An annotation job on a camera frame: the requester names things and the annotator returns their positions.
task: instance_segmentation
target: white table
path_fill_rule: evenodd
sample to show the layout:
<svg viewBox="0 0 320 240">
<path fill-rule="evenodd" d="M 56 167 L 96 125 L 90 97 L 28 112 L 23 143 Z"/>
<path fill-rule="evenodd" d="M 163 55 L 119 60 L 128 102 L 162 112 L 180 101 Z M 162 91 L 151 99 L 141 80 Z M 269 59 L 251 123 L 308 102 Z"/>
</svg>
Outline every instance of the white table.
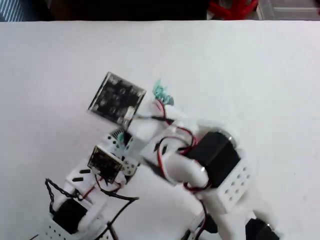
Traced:
<svg viewBox="0 0 320 240">
<path fill-rule="evenodd" d="M 288 240 L 320 223 L 320 22 L 0 24 L 0 239 L 28 240 L 48 212 L 46 177 L 66 174 L 115 128 L 87 113 L 111 71 L 147 90 L 159 78 L 193 117 L 237 131 Z M 121 240 L 178 239 L 201 211 L 140 167 Z M 112 200 L 112 215 L 124 204 Z"/>
</svg>

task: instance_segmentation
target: red object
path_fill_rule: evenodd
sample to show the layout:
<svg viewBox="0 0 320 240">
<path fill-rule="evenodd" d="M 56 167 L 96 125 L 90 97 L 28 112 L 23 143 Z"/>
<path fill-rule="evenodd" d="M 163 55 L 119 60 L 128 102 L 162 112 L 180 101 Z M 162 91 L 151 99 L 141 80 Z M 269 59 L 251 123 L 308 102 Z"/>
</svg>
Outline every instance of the red object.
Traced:
<svg viewBox="0 0 320 240">
<path fill-rule="evenodd" d="M 247 4 L 247 0 L 233 0 L 230 9 L 210 1 L 208 10 L 224 20 L 243 20 L 258 6 L 258 1 L 259 0 L 251 0 L 251 2 Z"/>
</svg>

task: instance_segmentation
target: teal connector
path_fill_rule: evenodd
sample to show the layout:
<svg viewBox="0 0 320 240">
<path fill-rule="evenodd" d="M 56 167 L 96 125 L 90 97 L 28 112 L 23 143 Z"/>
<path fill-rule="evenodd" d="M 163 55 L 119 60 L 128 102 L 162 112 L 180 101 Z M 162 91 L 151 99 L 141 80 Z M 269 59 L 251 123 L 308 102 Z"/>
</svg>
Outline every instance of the teal connector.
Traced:
<svg viewBox="0 0 320 240">
<path fill-rule="evenodd" d="M 167 94 L 167 87 L 161 85 L 161 80 L 156 81 L 152 90 L 155 99 L 160 100 L 164 105 L 173 105 L 174 98 Z"/>
<path fill-rule="evenodd" d="M 123 132 L 119 133 L 117 137 L 118 145 L 121 149 L 125 149 L 125 134 Z"/>
</svg>

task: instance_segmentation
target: circuit board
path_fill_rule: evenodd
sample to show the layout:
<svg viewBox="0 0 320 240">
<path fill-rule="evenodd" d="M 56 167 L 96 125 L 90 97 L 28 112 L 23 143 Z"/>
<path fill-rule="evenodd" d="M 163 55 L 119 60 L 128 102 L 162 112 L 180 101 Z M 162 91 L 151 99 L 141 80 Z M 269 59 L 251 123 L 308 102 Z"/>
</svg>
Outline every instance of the circuit board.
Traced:
<svg viewBox="0 0 320 240">
<path fill-rule="evenodd" d="M 88 110 L 127 129 L 146 90 L 108 72 Z"/>
<path fill-rule="evenodd" d="M 94 173 L 99 174 L 109 183 L 113 183 L 123 164 L 120 159 L 111 153 L 101 150 L 95 146 L 88 162 L 88 167 Z"/>
</svg>

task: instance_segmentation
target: cable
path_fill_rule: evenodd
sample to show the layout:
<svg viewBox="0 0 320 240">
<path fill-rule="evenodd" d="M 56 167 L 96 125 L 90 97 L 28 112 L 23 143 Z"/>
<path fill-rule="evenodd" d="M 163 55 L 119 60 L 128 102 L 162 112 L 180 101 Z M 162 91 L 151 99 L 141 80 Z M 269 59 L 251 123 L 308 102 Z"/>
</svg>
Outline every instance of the cable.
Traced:
<svg viewBox="0 0 320 240">
<path fill-rule="evenodd" d="M 190 186 L 188 186 L 187 182 L 184 182 L 183 186 L 186 190 L 188 190 L 192 193 L 198 193 L 198 192 L 201 192 L 201 191 L 206 190 L 209 187 L 211 187 L 211 183 L 208 181 L 204 187 L 198 187 L 198 186 L 190 187 Z"/>
<path fill-rule="evenodd" d="M 139 199 L 138 196 L 136 196 L 136 197 L 122 196 L 122 195 L 116 194 L 115 192 L 102 189 L 99 182 L 98 182 L 97 176 L 96 175 L 94 175 L 94 176 L 95 176 L 95 181 L 100 188 L 100 191 L 103 192 L 105 195 L 108 195 L 110 197 L 117 198 L 117 199 L 127 200 L 127 201 L 132 201 L 132 200 L 135 201 L 135 200 Z"/>
<path fill-rule="evenodd" d="M 119 215 L 130 205 L 134 202 L 135 200 L 128 201 L 126 205 L 124 205 L 118 213 L 113 217 L 113 219 L 107 224 L 107 227 L 97 236 L 94 240 L 99 240 L 100 238 L 103 237 L 103 235 L 109 230 L 109 228 L 112 226 L 112 224 L 116 221 L 116 219 L 119 217 Z"/>
<path fill-rule="evenodd" d="M 55 195 L 51 190 L 51 187 L 54 187 L 56 190 L 58 190 L 61 194 L 65 195 L 67 198 L 72 198 L 72 199 L 78 199 L 78 201 L 82 201 L 84 198 L 80 195 L 80 193 L 76 190 L 74 194 L 70 194 L 69 192 L 63 190 L 61 187 L 59 187 L 57 184 L 55 184 L 52 180 L 50 180 L 49 178 L 45 179 L 44 182 L 48 192 L 49 192 L 49 196 L 50 196 L 50 205 L 49 205 L 49 212 L 51 214 L 55 214 L 55 210 L 53 208 L 54 202 L 55 202 Z"/>
<path fill-rule="evenodd" d="M 97 185 L 99 186 L 101 192 L 103 192 L 104 194 L 110 196 L 110 197 L 114 197 L 114 198 L 117 198 L 117 199 L 122 199 L 122 200 L 127 200 L 128 202 L 118 211 L 118 213 L 113 217 L 113 219 L 108 222 L 107 224 L 107 227 L 103 230 L 102 233 L 99 234 L 98 237 L 96 237 L 94 240 L 98 240 L 100 239 L 108 230 L 109 228 L 112 226 L 112 224 L 116 221 L 116 219 L 119 217 L 119 215 L 130 205 L 132 204 L 134 201 L 138 200 L 139 197 L 129 197 L 129 196 L 122 196 L 122 195 L 119 195 L 119 194 L 116 194 L 112 191 L 107 191 L 107 190 L 104 190 L 101 188 L 100 184 L 99 184 L 99 181 L 98 181 L 98 178 L 96 175 L 94 175 L 94 178 L 95 178 L 95 181 L 97 183 Z"/>
<path fill-rule="evenodd" d="M 161 153 L 161 152 L 162 152 L 162 147 L 161 147 L 162 145 L 161 145 L 161 144 L 162 144 L 162 142 L 163 142 L 165 139 L 178 139 L 178 140 L 184 142 L 187 146 L 188 146 L 188 143 L 187 143 L 183 138 L 178 137 L 178 136 L 164 136 L 164 137 L 161 138 L 160 141 L 158 142 L 158 148 L 157 148 L 157 152 L 156 152 L 158 165 L 159 165 L 159 167 L 160 167 L 160 170 L 161 170 L 163 176 L 164 176 L 167 180 L 169 180 L 170 177 L 168 176 L 168 173 L 167 173 L 167 171 L 166 171 L 166 168 L 165 168 L 164 165 L 163 165 L 162 153 Z"/>
<path fill-rule="evenodd" d="M 196 235 L 195 235 L 194 240 L 198 240 L 199 237 L 200 237 L 200 235 L 202 234 L 202 232 L 205 230 L 205 224 L 206 224 L 206 220 L 207 220 L 207 210 L 206 210 L 206 207 L 205 207 L 205 205 L 204 205 L 204 203 L 203 203 L 202 200 L 199 200 L 199 201 L 200 201 L 200 203 L 201 203 L 201 205 L 202 205 L 202 207 L 203 207 L 204 219 L 203 219 L 203 221 L 202 221 L 202 225 L 201 225 L 199 231 L 198 231 L 198 232 L 196 233 Z"/>
<path fill-rule="evenodd" d="M 36 237 L 38 237 L 39 236 L 39 234 L 37 234 L 37 235 L 35 235 L 35 236 L 33 236 L 32 238 L 30 238 L 29 240 L 33 240 L 33 239 L 35 239 Z"/>
<path fill-rule="evenodd" d="M 196 143 L 196 138 L 194 136 L 194 134 L 187 128 L 185 127 L 182 127 L 182 126 L 178 126 L 178 125 L 175 125 L 173 124 L 173 121 L 170 121 L 172 119 L 170 118 L 167 118 L 167 112 L 166 112 L 166 108 L 165 108 L 165 105 L 163 104 L 162 101 L 160 101 L 159 99 L 156 100 L 156 103 L 159 103 L 160 106 L 161 106 L 161 112 L 163 113 L 163 118 L 166 119 L 166 123 L 169 125 L 169 126 L 175 126 L 177 129 L 180 129 L 180 130 L 183 130 L 185 132 L 187 132 L 190 136 L 191 136 L 191 145 L 183 152 L 181 153 L 182 155 L 188 153 L 192 147 L 194 147 L 195 143 Z"/>
</svg>

